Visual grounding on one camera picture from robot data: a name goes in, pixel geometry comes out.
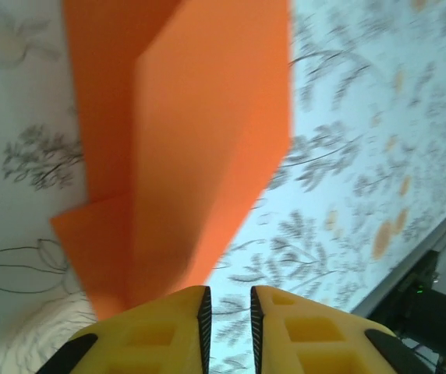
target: plant drawing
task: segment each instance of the plant drawing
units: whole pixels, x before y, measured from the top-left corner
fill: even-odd
[[[36,191],[72,184],[73,166],[83,161],[79,140],[51,134],[45,125],[32,125],[5,148],[2,172],[15,183],[29,181]]]
[[[17,23],[15,18],[0,7],[0,69],[12,69],[20,65],[28,53],[56,61],[60,52],[52,45],[33,37],[48,29],[48,19],[25,19]]]
[[[0,291],[40,294],[57,288],[67,294],[79,290],[60,244],[38,239],[34,246],[0,249]]]

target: black outline drawing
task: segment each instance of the black outline drawing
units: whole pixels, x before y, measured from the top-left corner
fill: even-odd
[[[10,270],[17,274],[7,276]],[[56,241],[38,239],[35,246],[0,249],[0,272],[2,292],[33,295],[60,289],[65,295],[43,303],[13,331],[0,362],[0,374],[36,372],[75,332],[96,322]],[[27,282],[17,285],[17,276]]]
[[[2,172],[5,179],[15,175],[15,183],[30,179],[36,191],[57,185],[70,186],[72,167],[83,161],[79,140],[67,140],[61,133],[50,134],[46,125],[32,125],[5,148]]]
[[[51,239],[38,239],[35,246],[0,249],[0,271],[4,275],[0,277],[0,291],[24,295],[42,294],[57,288],[68,295],[76,291],[71,285],[74,274],[69,261],[60,244]],[[20,287],[16,284],[16,276],[7,275],[9,271],[28,281]]]
[[[0,69],[13,69],[22,64],[28,53],[57,61],[60,52],[52,45],[32,37],[48,29],[48,19],[25,19],[17,23],[15,18],[0,7]]]

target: leaf pattern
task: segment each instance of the leaf pattern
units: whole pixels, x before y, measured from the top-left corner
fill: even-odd
[[[51,135],[46,125],[32,125],[8,142],[2,173],[15,183],[29,180],[36,191],[57,185],[72,185],[74,165],[83,161],[79,141],[68,141],[63,134]]]
[[[350,167],[359,154],[359,141],[362,136],[345,140],[345,127],[340,121],[315,128],[315,136],[307,139],[298,136],[293,140],[292,149],[285,158],[268,186],[275,189],[287,182],[287,169],[303,167],[303,173],[295,180],[301,182],[306,192],[313,191],[329,174],[339,175]]]

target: gray leaf print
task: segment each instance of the gray leaf print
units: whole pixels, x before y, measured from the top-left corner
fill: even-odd
[[[289,172],[287,168],[279,167],[277,171],[275,172],[274,176],[268,183],[267,189],[277,189],[281,186],[283,186],[287,181],[289,177]]]
[[[406,242],[415,241],[423,237],[423,235],[432,227],[434,222],[431,210],[425,210],[420,217],[414,218],[412,222],[403,231],[403,239]]]
[[[413,98],[411,99],[409,106],[415,107],[417,104],[421,102],[420,96],[423,91],[423,88],[428,84],[434,77],[434,71],[436,69],[436,63],[434,61],[429,62],[424,69],[422,76],[416,83],[416,86],[413,89]]]
[[[226,295],[218,306],[213,307],[213,318],[217,321],[233,320],[242,312],[249,311],[243,295]]]
[[[310,17],[295,13],[293,19],[294,41],[299,45],[299,50],[303,54],[317,51],[320,47],[313,40]]]
[[[312,149],[335,149],[345,138],[345,127],[341,121],[334,121],[331,125],[321,125],[315,128],[316,135],[310,140]]]
[[[330,161],[314,161],[305,167],[303,175],[296,178],[296,181],[302,182],[305,192],[313,191],[331,170],[331,166],[332,164]]]
[[[289,279],[302,280],[310,275],[312,266],[307,263],[300,263],[290,274]]]
[[[384,2],[382,0],[366,0],[365,3],[364,19],[360,23],[362,31],[360,39],[371,41],[388,31],[393,31],[395,17],[385,9]]]
[[[218,329],[215,340],[218,343],[226,343],[229,347],[235,346],[246,331],[249,323],[248,316],[240,316],[237,320],[226,323]]]
[[[285,238],[273,238],[271,239],[271,250],[280,252],[289,247],[289,243]]]
[[[278,230],[287,238],[301,238],[303,236],[303,218],[295,210],[291,213],[291,221],[282,221],[278,225]]]
[[[320,289],[320,286],[322,285],[322,282],[315,282],[311,285],[311,287],[307,288],[301,293],[301,296],[304,298],[312,298],[317,291]]]
[[[283,254],[283,256],[280,258],[279,262],[283,266],[291,266],[291,265],[294,265],[295,263],[299,262],[299,257],[294,252],[287,252],[287,253]]]
[[[256,283],[265,279],[266,277],[263,274],[255,273],[255,274],[243,274],[243,275],[231,275],[228,277],[230,281],[234,281],[236,283]]]
[[[345,98],[349,87],[355,82],[369,68],[368,65],[363,65],[353,69],[349,74],[339,83],[338,89],[335,92],[334,100],[332,101],[332,110],[337,111],[341,107],[342,99]]]
[[[341,42],[342,47],[353,50],[356,48],[356,42],[351,37],[348,27],[344,22],[344,17],[339,11],[333,9],[329,15],[329,21],[332,25],[331,34],[333,34]]]
[[[252,353],[229,356],[223,359],[222,363],[212,364],[209,374],[243,374],[250,370],[251,366],[247,363],[252,357]]]
[[[280,272],[280,267],[277,266],[277,263],[272,259],[268,259],[267,261],[267,272],[269,274],[269,277],[271,277],[273,281],[271,286],[280,288],[282,284],[282,275]]]
[[[327,253],[325,252],[325,248],[322,243],[317,243],[317,258],[318,264],[315,269],[317,274],[322,274],[327,271]]]
[[[347,283],[342,286],[336,298],[334,299],[334,306],[337,309],[345,309],[347,304],[349,304],[353,295],[359,290],[359,285],[356,283]]]

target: folded orange paper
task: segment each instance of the folded orange paper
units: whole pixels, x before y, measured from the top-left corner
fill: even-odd
[[[65,17],[91,204],[53,224],[102,318],[204,283],[285,155],[288,4],[68,0]]]

